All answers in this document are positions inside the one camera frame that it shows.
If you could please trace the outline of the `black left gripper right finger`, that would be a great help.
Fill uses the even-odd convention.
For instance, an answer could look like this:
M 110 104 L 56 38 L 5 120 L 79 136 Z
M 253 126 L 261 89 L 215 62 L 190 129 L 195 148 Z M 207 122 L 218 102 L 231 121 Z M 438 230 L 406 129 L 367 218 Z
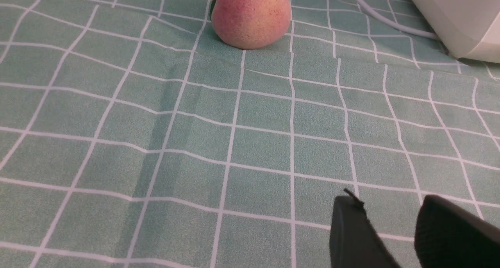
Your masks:
M 423 200 L 414 235 L 423 268 L 498 268 L 500 230 L 438 195 Z

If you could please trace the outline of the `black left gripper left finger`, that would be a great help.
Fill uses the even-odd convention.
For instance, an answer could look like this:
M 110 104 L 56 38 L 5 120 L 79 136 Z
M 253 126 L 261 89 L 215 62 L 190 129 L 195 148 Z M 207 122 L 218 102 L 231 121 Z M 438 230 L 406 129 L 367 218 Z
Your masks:
M 334 200 L 330 229 L 332 268 L 400 268 L 350 190 Z

